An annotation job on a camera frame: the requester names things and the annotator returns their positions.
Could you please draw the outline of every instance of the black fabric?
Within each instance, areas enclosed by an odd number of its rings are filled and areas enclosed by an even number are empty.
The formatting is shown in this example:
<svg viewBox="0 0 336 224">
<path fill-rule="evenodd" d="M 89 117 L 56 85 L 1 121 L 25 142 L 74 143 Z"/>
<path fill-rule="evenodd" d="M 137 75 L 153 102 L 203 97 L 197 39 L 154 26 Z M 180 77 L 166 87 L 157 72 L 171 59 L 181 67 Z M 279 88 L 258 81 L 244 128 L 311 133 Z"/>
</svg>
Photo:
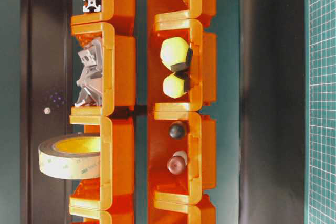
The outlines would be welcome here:
<svg viewBox="0 0 336 224">
<path fill-rule="evenodd" d="M 305 0 L 242 0 L 240 224 L 304 223 Z"/>
</svg>

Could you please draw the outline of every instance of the cutting mat grid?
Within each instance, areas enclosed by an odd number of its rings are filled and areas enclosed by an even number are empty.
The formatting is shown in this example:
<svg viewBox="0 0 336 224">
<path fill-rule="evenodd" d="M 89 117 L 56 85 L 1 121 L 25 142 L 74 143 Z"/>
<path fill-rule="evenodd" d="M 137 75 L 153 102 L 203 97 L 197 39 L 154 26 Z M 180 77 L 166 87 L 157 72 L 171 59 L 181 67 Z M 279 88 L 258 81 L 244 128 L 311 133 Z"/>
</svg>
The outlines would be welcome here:
<svg viewBox="0 0 336 224">
<path fill-rule="evenodd" d="M 309 216 L 336 224 L 336 0 L 309 0 Z"/>
</svg>

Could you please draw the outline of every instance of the black surface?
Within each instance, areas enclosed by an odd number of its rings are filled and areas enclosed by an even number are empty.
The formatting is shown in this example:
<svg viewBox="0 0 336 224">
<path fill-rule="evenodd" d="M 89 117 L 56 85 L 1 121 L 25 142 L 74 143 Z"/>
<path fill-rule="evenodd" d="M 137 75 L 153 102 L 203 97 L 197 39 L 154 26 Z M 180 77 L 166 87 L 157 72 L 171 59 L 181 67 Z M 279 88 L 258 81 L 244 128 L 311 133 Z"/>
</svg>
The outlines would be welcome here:
<svg viewBox="0 0 336 224">
<path fill-rule="evenodd" d="M 22 224 L 71 222 L 71 182 L 42 174 L 38 162 L 41 142 L 72 132 L 71 8 L 71 0 L 22 0 Z"/>
<path fill-rule="evenodd" d="M 242 0 L 240 224 L 304 223 L 305 0 Z"/>
</svg>

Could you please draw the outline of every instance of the screw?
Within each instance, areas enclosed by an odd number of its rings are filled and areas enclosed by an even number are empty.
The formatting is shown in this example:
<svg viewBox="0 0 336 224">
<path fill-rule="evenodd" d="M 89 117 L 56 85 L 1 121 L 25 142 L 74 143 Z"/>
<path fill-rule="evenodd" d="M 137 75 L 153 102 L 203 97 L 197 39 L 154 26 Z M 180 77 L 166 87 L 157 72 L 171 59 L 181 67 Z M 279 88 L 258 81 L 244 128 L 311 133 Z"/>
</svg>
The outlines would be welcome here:
<svg viewBox="0 0 336 224">
<path fill-rule="evenodd" d="M 49 115 L 51 113 L 51 109 L 49 107 L 45 107 L 43 112 L 45 115 Z"/>
</svg>

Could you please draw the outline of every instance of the roll of tape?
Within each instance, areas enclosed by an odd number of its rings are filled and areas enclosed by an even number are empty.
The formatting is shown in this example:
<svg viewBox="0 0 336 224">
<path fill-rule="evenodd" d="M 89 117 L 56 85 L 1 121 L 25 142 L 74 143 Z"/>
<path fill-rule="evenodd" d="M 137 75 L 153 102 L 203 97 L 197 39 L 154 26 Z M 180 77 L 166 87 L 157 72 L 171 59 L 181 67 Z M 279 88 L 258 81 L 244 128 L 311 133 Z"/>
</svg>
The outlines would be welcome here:
<svg viewBox="0 0 336 224">
<path fill-rule="evenodd" d="M 40 144 L 42 173 L 61 179 L 89 179 L 100 176 L 99 134 L 71 134 Z"/>
</svg>

